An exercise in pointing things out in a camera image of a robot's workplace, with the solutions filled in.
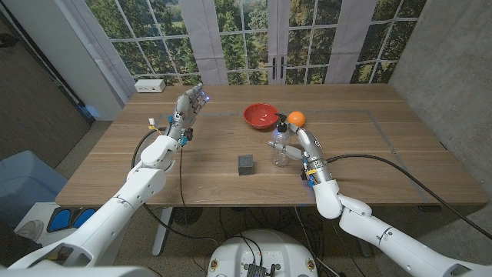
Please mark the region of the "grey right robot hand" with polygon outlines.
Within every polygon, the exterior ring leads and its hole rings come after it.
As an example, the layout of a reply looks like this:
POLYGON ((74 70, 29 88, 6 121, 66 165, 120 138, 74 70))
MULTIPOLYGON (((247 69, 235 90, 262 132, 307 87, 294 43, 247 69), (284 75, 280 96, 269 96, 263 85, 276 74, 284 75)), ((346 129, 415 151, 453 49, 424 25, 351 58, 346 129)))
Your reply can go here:
POLYGON ((302 160, 304 164, 304 174, 312 187, 324 185, 330 188, 335 194, 339 192, 336 180, 332 177, 324 159, 320 142, 314 134, 305 128, 293 123, 287 123, 285 128, 289 135, 296 135, 302 150, 286 143, 269 141, 268 145, 284 153, 288 158, 302 160))

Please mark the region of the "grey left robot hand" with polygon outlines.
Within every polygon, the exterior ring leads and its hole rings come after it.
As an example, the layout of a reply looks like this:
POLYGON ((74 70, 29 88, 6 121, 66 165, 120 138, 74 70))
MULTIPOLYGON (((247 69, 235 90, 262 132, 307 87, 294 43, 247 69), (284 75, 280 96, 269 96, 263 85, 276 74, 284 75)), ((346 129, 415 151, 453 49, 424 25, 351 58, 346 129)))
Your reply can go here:
POLYGON ((209 99, 210 97, 203 91, 201 82, 179 96, 166 135, 178 141, 184 131, 193 126, 196 115, 209 99))

